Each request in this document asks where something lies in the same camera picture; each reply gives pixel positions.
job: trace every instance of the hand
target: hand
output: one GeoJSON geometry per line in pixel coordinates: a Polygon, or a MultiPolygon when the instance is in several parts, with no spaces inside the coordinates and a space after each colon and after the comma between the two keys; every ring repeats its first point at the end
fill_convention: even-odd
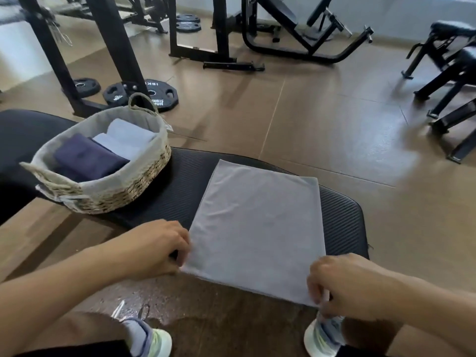
{"type": "Polygon", "coordinates": [[[190,251],[187,229],[163,219],[144,223],[106,243],[92,247],[119,279],[146,279],[174,274],[190,251]],[[177,260],[169,254],[178,250],[177,260]]]}
{"type": "Polygon", "coordinates": [[[401,281],[408,276],[391,272],[356,254],[325,256],[311,265],[309,294],[321,314],[361,320],[391,319],[392,303],[404,293],[401,281]],[[332,296],[323,301],[324,290],[332,296]]]}

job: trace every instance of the wicker basket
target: wicker basket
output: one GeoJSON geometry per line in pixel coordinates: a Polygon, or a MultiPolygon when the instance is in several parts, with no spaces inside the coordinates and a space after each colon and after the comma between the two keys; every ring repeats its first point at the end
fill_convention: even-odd
{"type": "Polygon", "coordinates": [[[171,150],[167,138],[168,125],[158,114],[157,108],[154,106],[153,112],[132,106],[136,97],[147,99],[154,105],[146,95],[133,94],[128,106],[106,109],[92,115],[43,145],[33,156],[31,163],[20,163],[40,181],[41,184],[36,189],[72,211],[85,214],[107,213],[140,196],[170,160],[171,150]],[[86,137],[104,133],[114,119],[126,120],[157,133],[157,136],[139,157],[107,177],[77,183],[53,171],[57,166],[53,153],[65,140],[76,133],[86,137]]]}

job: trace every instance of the sock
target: sock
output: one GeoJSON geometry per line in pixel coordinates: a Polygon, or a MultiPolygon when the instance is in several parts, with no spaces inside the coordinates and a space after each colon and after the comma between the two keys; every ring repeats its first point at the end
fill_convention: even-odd
{"type": "Polygon", "coordinates": [[[122,324],[127,328],[129,333],[129,348],[132,357],[142,355],[147,334],[139,323],[133,320],[125,320],[122,324]]]}

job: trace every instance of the white wall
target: white wall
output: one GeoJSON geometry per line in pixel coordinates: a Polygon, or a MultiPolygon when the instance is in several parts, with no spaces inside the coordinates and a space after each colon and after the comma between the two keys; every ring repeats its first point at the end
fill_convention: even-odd
{"type": "MultiPolygon", "coordinates": [[[[240,0],[227,0],[230,14],[240,9],[240,0]]],[[[318,0],[284,0],[306,23],[318,0]]],[[[177,0],[177,4],[211,11],[212,0],[177,0]]],[[[426,39],[430,25],[437,20],[455,20],[476,27],[476,0],[333,0],[330,9],[354,32],[372,26],[376,35],[420,41],[426,39]]],[[[259,18],[270,18],[259,12],[259,18]]]]}

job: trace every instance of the rubber gym floor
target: rubber gym floor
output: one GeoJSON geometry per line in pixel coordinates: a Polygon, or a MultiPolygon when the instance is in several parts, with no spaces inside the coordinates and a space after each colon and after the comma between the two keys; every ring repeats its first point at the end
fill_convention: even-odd
{"type": "MultiPolygon", "coordinates": [[[[103,88],[117,82],[95,25],[65,17],[60,22],[74,43],[73,48],[60,46],[72,76],[94,77],[103,88]]],[[[180,35],[179,43],[213,48],[209,26],[204,18],[202,31],[180,35]]],[[[326,67],[254,54],[241,35],[231,34],[238,59],[264,62],[266,71],[203,70],[199,62],[171,59],[167,35],[141,27],[128,26],[128,31],[144,77],[166,81],[178,91],[178,107],[164,114],[175,130],[173,146],[251,156],[315,176],[360,204],[373,261],[444,287],[476,291],[476,153],[457,165],[445,160],[427,135],[425,114],[447,90],[425,105],[413,103],[413,91],[437,74],[430,61],[419,66],[414,80],[403,81],[408,45],[377,40],[326,67]]],[[[0,109],[72,118],[36,42],[26,23],[1,27],[0,109]]],[[[337,38],[324,51],[336,53],[347,42],[337,38]]],[[[298,47],[288,35],[281,44],[298,47]]],[[[474,90],[464,89],[447,110],[473,98],[474,90]]],[[[101,94],[91,99],[103,102],[101,94]]],[[[461,140],[476,126],[469,124],[474,121],[452,129],[448,140],[461,140]]],[[[37,214],[64,213],[59,208],[41,202],[37,214]]],[[[84,220],[45,263],[96,244],[110,232],[84,220]]],[[[314,318],[305,307],[186,276],[123,282],[77,308],[111,313],[122,299],[124,316],[150,306],[149,317],[174,338],[174,356],[305,356],[300,336],[314,318]]]]}

